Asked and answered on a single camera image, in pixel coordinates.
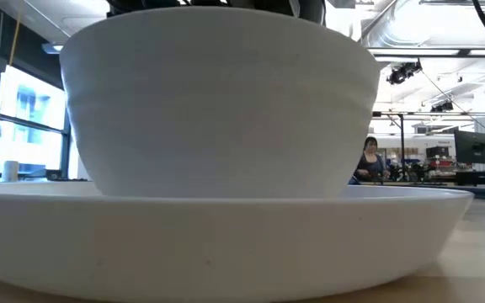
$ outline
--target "dark hair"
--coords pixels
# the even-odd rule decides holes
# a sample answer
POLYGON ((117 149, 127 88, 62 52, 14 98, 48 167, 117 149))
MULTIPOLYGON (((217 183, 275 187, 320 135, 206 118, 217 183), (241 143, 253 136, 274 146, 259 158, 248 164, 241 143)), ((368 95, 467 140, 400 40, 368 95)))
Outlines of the dark hair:
POLYGON ((364 141, 364 149, 366 149, 366 147, 368 146, 368 143, 375 143, 376 144, 376 147, 377 147, 377 139, 375 137, 367 137, 366 140, 364 141))

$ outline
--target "computer monitor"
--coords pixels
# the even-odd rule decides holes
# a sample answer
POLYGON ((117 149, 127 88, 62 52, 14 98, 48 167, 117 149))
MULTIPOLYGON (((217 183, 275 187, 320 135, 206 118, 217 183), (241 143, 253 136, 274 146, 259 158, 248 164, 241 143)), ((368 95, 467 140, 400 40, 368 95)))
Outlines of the computer monitor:
POLYGON ((454 141, 458 162, 485 164, 485 134, 456 130, 454 141))

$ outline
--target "wooden table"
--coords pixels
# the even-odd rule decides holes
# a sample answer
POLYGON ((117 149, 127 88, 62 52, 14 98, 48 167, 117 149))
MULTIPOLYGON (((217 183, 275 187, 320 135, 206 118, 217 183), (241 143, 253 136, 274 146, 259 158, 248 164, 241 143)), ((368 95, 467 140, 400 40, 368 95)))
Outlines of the wooden table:
MULTIPOLYGON (((90 303, 0 283, 0 303, 90 303)), ((299 303, 485 303, 485 201, 476 200, 433 265, 389 284, 299 303)))

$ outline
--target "glass window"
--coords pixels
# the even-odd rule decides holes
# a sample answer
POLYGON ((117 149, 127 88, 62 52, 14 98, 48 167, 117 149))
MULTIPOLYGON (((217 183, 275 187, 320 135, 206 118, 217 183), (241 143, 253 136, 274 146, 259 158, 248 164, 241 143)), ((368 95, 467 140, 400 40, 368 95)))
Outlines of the glass window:
POLYGON ((62 130, 65 93, 7 66, 7 71, 1 74, 0 113, 62 130))
POLYGON ((0 163, 18 161, 19 173, 61 168, 61 135, 0 121, 0 163))

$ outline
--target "white dish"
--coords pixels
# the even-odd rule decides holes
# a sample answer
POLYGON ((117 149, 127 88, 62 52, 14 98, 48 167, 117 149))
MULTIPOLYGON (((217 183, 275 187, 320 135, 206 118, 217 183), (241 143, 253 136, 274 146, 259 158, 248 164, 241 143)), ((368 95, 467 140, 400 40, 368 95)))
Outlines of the white dish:
POLYGON ((61 69, 83 164, 116 196, 338 196, 379 81, 355 41, 241 8, 98 22, 65 44, 61 69))
POLYGON ((0 280, 133 303, 332 295, 431 263, 471 200, 364 186, 336 199, 133 199, 91 183, 0 184, 0 280))

